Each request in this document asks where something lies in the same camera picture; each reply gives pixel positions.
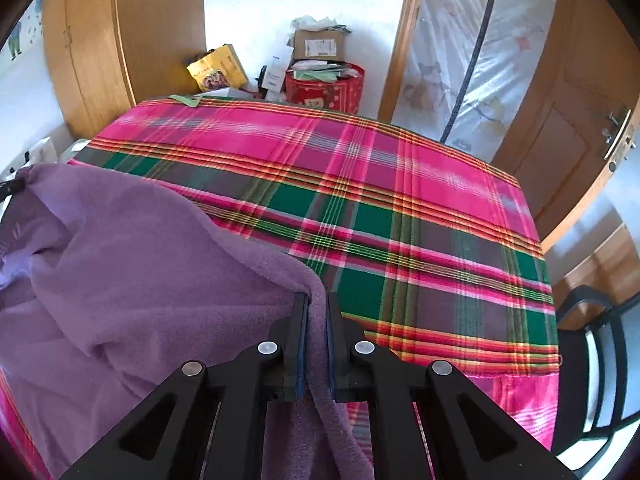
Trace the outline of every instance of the wooden wardrobe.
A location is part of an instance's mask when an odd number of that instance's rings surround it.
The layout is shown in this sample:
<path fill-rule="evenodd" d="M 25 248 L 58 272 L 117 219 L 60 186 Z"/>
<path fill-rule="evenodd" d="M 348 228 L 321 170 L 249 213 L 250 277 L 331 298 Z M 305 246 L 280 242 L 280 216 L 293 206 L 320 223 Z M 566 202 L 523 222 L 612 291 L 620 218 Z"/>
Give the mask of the wooden wardrobe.
<path fill-rule="evenodd" d="M 204 0 L 43 0 L 45 56 L 62 115 L 92 138 L 133 105 L 198 86 Z"/>

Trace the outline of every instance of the white wall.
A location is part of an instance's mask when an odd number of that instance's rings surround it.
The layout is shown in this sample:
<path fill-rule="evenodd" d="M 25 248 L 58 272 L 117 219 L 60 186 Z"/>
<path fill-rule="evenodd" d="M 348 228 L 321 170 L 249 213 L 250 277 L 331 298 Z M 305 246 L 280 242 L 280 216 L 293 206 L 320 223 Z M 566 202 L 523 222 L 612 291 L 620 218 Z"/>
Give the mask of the white wall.
<path fill-rule="evenodd" d="M 233 44 L 253 80 L 276 47 L 287 43 L 291 20 L 304 14 L 334 18 L 353 31 L 346 61 L 366 71 L 360 114 L 375 118 L 401 8 L 402 0 L 205 0 L 207 47 Z"/>
<path fill-rule="evenodd" d="M 545 255 L 550 282 L 561 280 L 621 224 L 640 253 L 640 148 L 629 152 L 580 221 Z"/>
<path fill-rule="evenodd" d="M 22 17 L 20 49 L 11 59 L 0 50 L 0 175 L 21 166 L 22 154 L 38 140 L 51 136 L 58 154 L 72 142 L 45 62 L 42 28 L 34 5 Z"/>

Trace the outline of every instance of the wooden door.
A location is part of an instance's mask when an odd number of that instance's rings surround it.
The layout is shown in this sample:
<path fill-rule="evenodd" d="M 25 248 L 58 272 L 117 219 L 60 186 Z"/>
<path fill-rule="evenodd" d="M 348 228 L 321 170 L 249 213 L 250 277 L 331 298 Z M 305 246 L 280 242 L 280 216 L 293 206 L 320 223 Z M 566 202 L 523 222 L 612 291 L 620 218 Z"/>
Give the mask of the wooden door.
<path fill-rule="evenodd" d="M 133 104 L 119 43 L 115 0 L 66 0 L 71 57 L 87 113 L 95 131 Z"/>
<path fill-rule="evenodd" d="M 493 160 L 519 180 L 543 250 L 580 218 L 631 147 L 639 94 L 640 52 L 607 1 L 557 0 L 529 91 Z M 632 115 L 621 128 L 607 116 L 621 123 L 624 108 Z"/>

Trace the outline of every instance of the purple towel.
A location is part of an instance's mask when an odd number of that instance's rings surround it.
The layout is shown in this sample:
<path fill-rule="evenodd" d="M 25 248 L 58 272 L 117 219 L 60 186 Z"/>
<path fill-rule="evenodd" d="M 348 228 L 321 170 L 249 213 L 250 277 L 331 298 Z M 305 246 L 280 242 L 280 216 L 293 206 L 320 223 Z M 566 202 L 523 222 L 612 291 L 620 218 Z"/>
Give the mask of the purple towel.
<path fill-rule="evenodd" d="M 304 264 L 141 178 L 23 171 L 0 222 L 0 367 L 54 478 L 182 362 L 231 360 L 311 296 L 310 395 L 270 405 L 263 478 L 370 479 L 327 385 L 325 298 Z"/>

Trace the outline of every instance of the metal screw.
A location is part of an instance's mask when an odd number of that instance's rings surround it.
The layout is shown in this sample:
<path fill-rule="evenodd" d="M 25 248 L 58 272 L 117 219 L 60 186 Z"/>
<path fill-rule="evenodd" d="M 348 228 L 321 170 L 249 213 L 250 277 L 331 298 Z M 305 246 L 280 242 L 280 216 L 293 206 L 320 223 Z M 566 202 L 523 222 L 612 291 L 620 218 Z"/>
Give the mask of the metal screw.
<path fill-rule="evenodd" d="M 182 373 L 186 376 L 193 377 L 202 371 L 202 365 L 197 361 L 189 361 L 182 367 Z"/>
<path fill-rule="evenodd" d="M 258 345 L 258 352 L 261 354 L 273 354 L 278 349 L 278 345 L 273 341 L 263 341 Z"/>
<path fill-rule="evenodd" d="M 434 361 L 431 367 L 438 375 L 449 375 L 453 370 L 453 367 L 447 361 Z"/>
<path fill-rule="evenodd" d="M 358 354 L 370 354 L 376 349 L 376 346 L 370 341 L 358 341 L 355 349 Z"/>

